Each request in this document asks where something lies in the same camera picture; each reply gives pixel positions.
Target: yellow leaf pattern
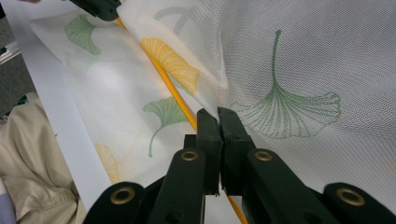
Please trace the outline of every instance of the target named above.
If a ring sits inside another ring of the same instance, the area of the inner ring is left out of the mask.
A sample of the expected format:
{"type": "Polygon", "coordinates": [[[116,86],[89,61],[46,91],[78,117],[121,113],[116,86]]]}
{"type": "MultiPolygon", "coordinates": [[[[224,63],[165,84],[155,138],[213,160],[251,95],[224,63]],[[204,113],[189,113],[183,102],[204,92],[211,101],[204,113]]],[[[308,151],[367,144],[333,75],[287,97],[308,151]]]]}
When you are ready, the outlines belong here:
{"type": "Polygon", "coordinates": [[[186,60],[157,38],[143,38],[140,42],[143,50],[157,61],[167,73],[180,83],[189,94],[197,91],[200,71],[191,67],[186,60]]]}
{"type": "Polygon", "coordinates": [[[95,144],[96,152],[105,166],[105,170],[107,172],[108,178],[110,178],[111,183],[115,184],[120,182],[119,176],[119,165],[111,154],[111,149],[108,146],[95,144]]]}

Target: white fabric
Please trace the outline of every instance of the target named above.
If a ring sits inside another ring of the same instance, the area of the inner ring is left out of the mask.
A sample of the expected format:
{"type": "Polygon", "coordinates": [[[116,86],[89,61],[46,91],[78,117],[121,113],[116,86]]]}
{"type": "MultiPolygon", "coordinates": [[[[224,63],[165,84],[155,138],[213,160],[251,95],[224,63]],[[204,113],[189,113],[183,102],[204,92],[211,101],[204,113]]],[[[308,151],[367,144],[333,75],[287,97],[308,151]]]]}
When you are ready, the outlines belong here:
{"type": "Polygon", "coordinates": [[[194,130],[186,119],[160,129],[160,118],[144,110],[162,101],[160,113],[169,116],[167,102],[172,98],[136,41],[116,23],[82,11],[33,21],[32,28],[64,64],[78,111],[110,180],[146,186],[163,176],[173,154],[182,149],[184,134],[194,130]]]}
{"type": "Polygon", "coordinates": [[[396,213],[396,2],[129,0],[118,12],[153,56],[166,58],[161,40],[200,72],[197,102],[235,110],[307,186],[347,182],[396,213]]]}

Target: cream cloth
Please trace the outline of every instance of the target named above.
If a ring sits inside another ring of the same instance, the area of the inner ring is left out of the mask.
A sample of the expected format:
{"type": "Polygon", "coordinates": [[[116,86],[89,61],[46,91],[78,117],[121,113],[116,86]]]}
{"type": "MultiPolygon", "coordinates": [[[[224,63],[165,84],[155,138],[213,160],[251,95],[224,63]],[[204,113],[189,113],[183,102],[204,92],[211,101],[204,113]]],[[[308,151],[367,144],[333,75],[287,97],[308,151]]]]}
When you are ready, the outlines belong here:
{"type": "Polygon", "coordinates": [[[112,183],[162,177],[195,131],[133,37],[82,10],[32,21],[32,29],[63,63],[112,183]]]}
{"type": "Polygon", "coordinates": [[[0,125],[0,177],[18,223],[82,223],[85,208],[35,93],[0,125]]]}

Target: metal grommet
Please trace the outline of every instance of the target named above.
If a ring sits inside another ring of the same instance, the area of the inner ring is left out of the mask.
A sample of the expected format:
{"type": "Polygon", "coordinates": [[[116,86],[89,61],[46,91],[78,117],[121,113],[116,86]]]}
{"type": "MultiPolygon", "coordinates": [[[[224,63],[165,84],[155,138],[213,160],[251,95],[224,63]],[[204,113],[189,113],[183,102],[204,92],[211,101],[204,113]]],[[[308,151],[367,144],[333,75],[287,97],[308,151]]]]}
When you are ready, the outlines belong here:
{"type": "Polygon", "coordinates": [[[270,161],[273,158],[271,154],[264,151],[258,151],[256,154],[254,154],[254,156],[261,161],[270,161]]]}
{"type": "Polygon", "coordinates": [[[358,192],[352,189],[341,188],[336,191],[338,198],[345,203],[355,206],[362,206],[365,204],[364,198],[358,192]]]}
{"type": "Polygon", "coordinates": [[[193,151],[183,152],[183,154],[181,154],[181,159],[184,161],[195,161],[198,159],[198,154],[193,151]]]}
{"type": "Polygon", "coordinates": [[[117,189],[111,194],[110,201],[114,204],[125,204],[134,197],[134,189],[131,187],[124,187],[117,189]]]}

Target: ginkgo leaf print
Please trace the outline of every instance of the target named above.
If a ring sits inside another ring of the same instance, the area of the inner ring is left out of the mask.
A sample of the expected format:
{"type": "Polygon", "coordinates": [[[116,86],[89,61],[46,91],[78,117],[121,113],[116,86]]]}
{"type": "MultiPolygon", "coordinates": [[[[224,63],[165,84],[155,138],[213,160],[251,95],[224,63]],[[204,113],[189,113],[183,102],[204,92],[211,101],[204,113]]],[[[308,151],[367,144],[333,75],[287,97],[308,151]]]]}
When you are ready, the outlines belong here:
{"type": "Polygon", "coordinates": [[[177,23],[175,24],[174,32],[175,34],[179,35],[183,26],[187,23],[189,19],[195,19],[197,15],[197,9],[196,7],[190,7],[190,8],[185,8],[185,7],[167,7],[163,8],[159,12],[157,12],[154,15],[154,19],[159,21],[160,19],[164,17],[169,17],[169,16],[180,16],[180,18],[177,20],[177,23]]]}
{"type": "Polygon", "coordinates": [[[107,172],[108,178],[110,178],[111,183],[115,184],[120,182],[119,165],[116,159],[114,159],[110,147],[101,144],[95,144],[95,149],[102,164],[105,166],[105,170],[107,172]]]}
{"type": "Polygon", "coordinates": [[[75,17],[64,27],[64,31],[71,42],[93,55],[98,55],[101,50],[92,42],[92,32],[96,27],[90,24],[87,17],[88,15],[75,17]]]}
{"type": "Polygon", "coordinates": [[[178,53],[157,38],[143,38],[142,49],[157,61],[169,75],[177,80],[190,95],[197,91],[197,81],[201,72],[191,67],[178,53]]]}
{"type": "Polygon", "coordinates": [[[143,111],[154,113],[161,121],[161,127],[154,133],[154,135],[152,135],[149,142],[148,155],[152,157],[152,141],[154,140],[155,135],[162,128],[174,123],[187,121],[187,118],[180,109],[180,106],[177,104],[174,97],[151,102],[143,107],[143,111]]]}
{"type": "Polygon", "coordinates": [[[334,92],[301,96],[284,90],[276,80],[276,48],[281,31],[276,31],[270,92],[253,105],[235,103],[232,109],[245,125],[271,138],[310,137],[341,116],[340,97],[334,92]]]}

